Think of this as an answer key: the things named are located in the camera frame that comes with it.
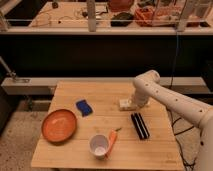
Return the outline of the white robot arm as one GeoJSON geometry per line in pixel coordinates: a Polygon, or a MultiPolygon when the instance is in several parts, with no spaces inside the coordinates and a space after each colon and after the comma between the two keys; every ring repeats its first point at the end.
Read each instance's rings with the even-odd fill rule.
{"type": "Polygon", "coordinates": [[[213,105],[159,85],[160,75],[149,70],[133,79],[133,102],[142,108],[152,97],[200,129],[200,146],[195,171],[213,171],[213,105]]]}

